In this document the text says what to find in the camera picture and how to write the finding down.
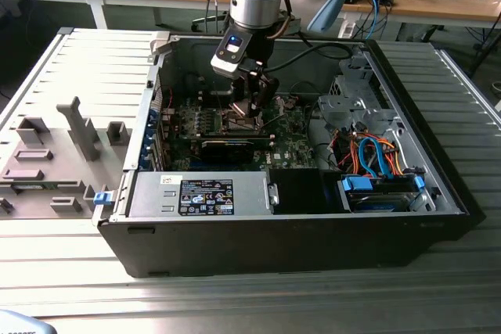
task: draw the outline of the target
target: metal workbench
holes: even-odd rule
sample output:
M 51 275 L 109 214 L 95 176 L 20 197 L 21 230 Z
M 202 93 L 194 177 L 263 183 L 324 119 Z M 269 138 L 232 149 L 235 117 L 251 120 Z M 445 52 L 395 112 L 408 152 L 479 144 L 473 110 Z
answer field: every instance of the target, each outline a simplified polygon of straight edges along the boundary
M 59 77 L 51 81 L 57 76 L 51 71 L 54 65 L 62 64 L 57 68 L 68 72 L 64 64 L 81 61 L 83 48 L 94 48 L 99 58 L 92 60 L 87 54 L 84 61 L 88 64 L 88 76 L 82 95 L 87 99 L 82 99 L 82 105 L 88 105 L 82 112 L 92 118 L 96 127 L 104 127 L 117 117 L 131 127 L 134 116 L 130 113 L 139 103 L 146 79 L 144 67 L 148 66 L 145 62 L 150 38 L 148 32 L 128 31 L 75 30 L 58 34 L 2 114 L 0 162 L 12 152 L 10 143 L 16 137 L 11 131 L 13 121 L 26 114 L 39 116 L 40 111 L 46 110 L 33 98 L 42 97 L 43 92 L 47 98 L 55 95 L 63 90 L 63 84 L 70 93 L 83 90 L 84 79 L 75 79 L 76 75 L 70 75 L 73 80 L 68 80 L 66 73 L 64 80 Z M 394 60 L 392 63 L 406 66 L 405 53 L 392 46 L 381 48 L 387 56 L 393 54 L 394 58 L 388 57 Z M 431 47 L 427 48 L 422 51 L 421 63 L 410 70 L 419 73 L 430 69 L 427 59 Z M 129 64 L 130 70 L 137 70 L 130 73 L 137 75 L 137 83 L 120 82 L 127 73 L 118 66 L 124 63 Z M 116 82 L 97 84 L 107 74 L 114 74 Z M 492 128 L 492 124 L 490 117 L 484 118 L 489 114 L 473 109 L 460 98 L 458 93 L 474 88 L 464 84 L 466 79 L 459 71 L 454 74 L 458 77 L 455 84 L 463 86 L 461 90 L 450 82 L 405 82 L 403 77 L 402 81 L 411 85 L 411 95 L 420 102 L 441 142 L 448 142 L 449 149 L 458 153 L 462 159 L 459 162 L 466 169 L 464 174 L 471 181 L 492 183 L 479 184 L 474 193 L 481 198 L 487 219 L 458 242 L 434 246 L 407 268 L 134 279 L 125 273 L 89 219 L 0 221 L 0 308 L 43 319 L 59 333 L 501 332 L 501 201 L 497 199 L 501 190 L 501 159 L 497 156 L 497 138 L 488 138 L 500 133 L 480 133 L 477 141 L 484 146 L 475 152 L 477 144 L 471 144 L 477 136 L 469 135 L 465 127 L 481 132 Z M 104 95 L 110 89 L 118 92 Z M 130 91 L 130 97 L 124 90 Z M 449 100 L 447 93 L 452 93 Z M 479 101 L 481 95 L 475 93 L 475 98 Z M 107 99 L 115 101 L 116 106 L 108 106 L 109 102 L 99 104 L 99 100 Z M 455 113 L 465 111 L 470 117 L 467 125 L 443 124 L 454 121 Z M 468 153 L 474 156 L 464 157 Z M 484 167 L 469 171 L 471 159 L 484 159 Z

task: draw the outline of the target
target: metal bracket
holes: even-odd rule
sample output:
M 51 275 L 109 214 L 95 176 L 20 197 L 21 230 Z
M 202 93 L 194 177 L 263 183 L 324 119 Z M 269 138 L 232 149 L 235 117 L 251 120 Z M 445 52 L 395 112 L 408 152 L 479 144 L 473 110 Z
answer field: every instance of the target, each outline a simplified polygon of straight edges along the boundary
M 167 52 L 170 48 L 170 37 L 170 31 L 158 31 L 155 33 L 153 39 L 150 41 L 151 53 L 153 55 L 160 55 L 162 52 Z

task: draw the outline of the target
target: motherboard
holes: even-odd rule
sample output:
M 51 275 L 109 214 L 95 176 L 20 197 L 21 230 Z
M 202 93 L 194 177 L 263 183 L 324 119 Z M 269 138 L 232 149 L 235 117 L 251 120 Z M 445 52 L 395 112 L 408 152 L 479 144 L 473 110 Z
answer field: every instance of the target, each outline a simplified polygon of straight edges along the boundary
M 266 171 L 316 167 L 305 109 L 277 96 L 259 117 L 186 99 L 165 111 L 164 150 L 170 171 Z

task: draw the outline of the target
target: robotic arm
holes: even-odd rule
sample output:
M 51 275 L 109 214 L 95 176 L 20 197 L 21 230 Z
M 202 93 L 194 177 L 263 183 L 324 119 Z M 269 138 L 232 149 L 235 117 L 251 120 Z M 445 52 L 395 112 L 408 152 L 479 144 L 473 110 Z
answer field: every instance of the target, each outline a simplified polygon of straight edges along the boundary
M 280 4 L 281 0 L 231 0 L 230 26 L 211 65 L 217 74 L 233 79 L 230 106 L 242 117 L 259 115 L 279 86 L 262 70 L 273 53 L 275 39 L 287 28 L 287 19 L 279 21 Z M 335 20 L 340 10 L 340 5 L 334 7 L 330 19 Z M 244 59 L 253 62 L 250 69 L 242 66 Z

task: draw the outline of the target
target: blue cable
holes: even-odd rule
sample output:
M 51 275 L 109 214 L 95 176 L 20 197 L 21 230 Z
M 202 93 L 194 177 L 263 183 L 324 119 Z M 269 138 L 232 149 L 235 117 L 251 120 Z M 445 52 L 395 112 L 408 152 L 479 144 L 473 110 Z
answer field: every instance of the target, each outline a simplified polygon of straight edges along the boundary
M 369 141 L 371 141 L 374 144 L 374 146 L 376 146 L 377 162 L 379 163 L 379 167 L 381 169 L 381 173 L 383 175 L 388 176 L 390 179 L 392 179 L 393 178 L 393 174 L 391 173 L 390 169 L 388 168 L 388 166 L 384 162 L 383 147 L 381 146 L 381 144 L 375 138 L 372 138 L 372 137 L 364 138 L 360 142 L 360 144 L 359 144 L 359 159 L 360 159 L 360 164 L 362 165 L 363 168 L 365 168 L 367 170 L 367 172 L 369 174 L 371 174 L 373 176 L 373 178 L 377 178 L 376 172 L 374 172 L 374 170 L 372 170 L 369 166 L 367 166 L 367 163 L 366 163 L 365 158 L 364 158 L 364 152 L 363 152 L 363 150 L 364 150 L 364 147 L 365 147 L 366 143 L 369 142 Z
M 373 0 L 373 4 L 374 4 L 374 21 L 373 21 L 373 26 L 370 28 L 370 31 L 369 33 L 367 34 L 367 37 L 366 39 L 369 39 L 370 36 L 372 35 L 373 31 L 374 31 L 374 27 L 376 26 L 376 23 L 377 23 L 377 14 L 378 14 L 378 6 L 377 6 L 377 1 L 376 0 Z

